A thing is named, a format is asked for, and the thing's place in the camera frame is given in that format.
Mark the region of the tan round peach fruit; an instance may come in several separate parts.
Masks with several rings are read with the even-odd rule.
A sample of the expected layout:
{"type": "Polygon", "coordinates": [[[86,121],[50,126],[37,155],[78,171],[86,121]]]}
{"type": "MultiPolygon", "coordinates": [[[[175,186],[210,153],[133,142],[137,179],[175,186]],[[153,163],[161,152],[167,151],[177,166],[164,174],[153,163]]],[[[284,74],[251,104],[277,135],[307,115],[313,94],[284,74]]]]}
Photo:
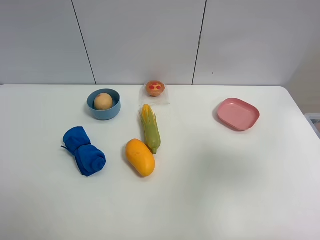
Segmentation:
{"type": "Polygon", "coordinates": [[[113,106],[113,99],[108,93],[100,93],[94,99],[94,108],[98,111],[105,111],[113,106]]]}

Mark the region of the corn cob with green husk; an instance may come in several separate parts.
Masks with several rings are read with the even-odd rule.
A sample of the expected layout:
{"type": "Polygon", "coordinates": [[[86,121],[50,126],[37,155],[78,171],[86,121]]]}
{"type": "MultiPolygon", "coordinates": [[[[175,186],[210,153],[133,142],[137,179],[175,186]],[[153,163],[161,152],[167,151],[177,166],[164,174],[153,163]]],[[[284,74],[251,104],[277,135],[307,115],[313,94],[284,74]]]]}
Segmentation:
{"type": "Polygon", "coordinates": [[[155,155],[161,146],[161,137],[158,129],[156,115],[149,104],[144,104],[140,111],[144,141],[153,155],[155,155]]]}

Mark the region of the clear plastic tart wrapper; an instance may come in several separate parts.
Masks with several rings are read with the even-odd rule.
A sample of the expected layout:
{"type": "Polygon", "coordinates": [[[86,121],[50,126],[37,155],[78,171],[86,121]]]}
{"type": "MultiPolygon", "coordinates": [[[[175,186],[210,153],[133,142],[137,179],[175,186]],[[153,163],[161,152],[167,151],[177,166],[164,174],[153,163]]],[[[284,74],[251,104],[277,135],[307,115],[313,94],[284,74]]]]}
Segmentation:
{"type": "Polygon", "coordinates": [[[146,85],[143,85],[139,90],[139,104],[143,106],[147,105],[168,105],[170,104],[168,88],[165,85],[164,91],[159,96],[151,96],[146,90],[146,85]]]}

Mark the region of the small fruit tart pastry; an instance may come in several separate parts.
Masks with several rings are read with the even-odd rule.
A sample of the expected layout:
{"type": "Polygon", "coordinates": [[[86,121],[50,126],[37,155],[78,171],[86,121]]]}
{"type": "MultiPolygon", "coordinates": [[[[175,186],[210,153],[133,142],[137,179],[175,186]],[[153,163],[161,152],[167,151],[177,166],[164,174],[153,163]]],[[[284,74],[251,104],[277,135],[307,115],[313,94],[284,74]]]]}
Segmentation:
{"type": "Polygon", "coordinates": [[[149,81],[145,90],[151,97],[159,97],[165,91],[165,85],[160,81],[149,81]]]}

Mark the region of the orange yellow mango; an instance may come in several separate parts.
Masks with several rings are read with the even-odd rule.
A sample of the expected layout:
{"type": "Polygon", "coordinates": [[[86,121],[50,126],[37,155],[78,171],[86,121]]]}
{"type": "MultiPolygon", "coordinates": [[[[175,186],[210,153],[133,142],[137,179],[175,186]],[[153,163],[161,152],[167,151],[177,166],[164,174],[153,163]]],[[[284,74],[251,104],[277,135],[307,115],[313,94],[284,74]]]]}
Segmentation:
{"type": "Polygon", "coordinates": [[[125,155],[129,163],[142,177],[150,176],[156,167],[154,155],[139,139],[130,140],[125,146],[125,155]]]}

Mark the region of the blue plastic bowl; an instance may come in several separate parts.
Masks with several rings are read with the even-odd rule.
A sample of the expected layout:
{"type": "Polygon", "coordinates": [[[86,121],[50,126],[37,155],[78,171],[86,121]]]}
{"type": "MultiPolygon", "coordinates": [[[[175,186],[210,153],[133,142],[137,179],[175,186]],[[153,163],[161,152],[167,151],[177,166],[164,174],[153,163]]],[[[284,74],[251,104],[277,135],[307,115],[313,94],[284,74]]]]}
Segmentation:
{"type": "Polygon", "coordinates": [[[87,105],[93,117],[106,121],[115,118],[119,114],[121,97],[113,89],[99,89],[89,95],[87,105]]]}

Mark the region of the pink plastic plate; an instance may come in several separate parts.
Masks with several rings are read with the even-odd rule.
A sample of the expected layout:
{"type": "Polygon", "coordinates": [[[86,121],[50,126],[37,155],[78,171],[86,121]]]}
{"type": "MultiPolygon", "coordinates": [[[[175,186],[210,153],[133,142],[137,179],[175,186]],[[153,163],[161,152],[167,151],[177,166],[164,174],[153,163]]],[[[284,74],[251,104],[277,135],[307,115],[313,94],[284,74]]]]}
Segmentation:
{"type": "Polygon", "coordinates": [[[217,108],[218,119],[239,132],[252,128],[260,118],[259,110],[238,98],[227,98],[217,108]]]}

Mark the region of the blue rolled cloth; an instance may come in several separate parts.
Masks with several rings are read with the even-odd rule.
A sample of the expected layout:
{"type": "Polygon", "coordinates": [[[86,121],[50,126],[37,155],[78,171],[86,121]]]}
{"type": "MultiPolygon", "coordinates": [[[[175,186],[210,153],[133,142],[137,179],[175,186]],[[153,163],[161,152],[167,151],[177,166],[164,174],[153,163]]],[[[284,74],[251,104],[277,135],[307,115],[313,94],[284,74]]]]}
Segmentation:
{"type": "Polygon", "coordinates": [[[62,148],[74,156],[76,165],[83,176],[89,177],[101,171],[106,165],[105,154],[91,144],[82,126],[68,130],[62,141],[64,143],[62,148]]]}

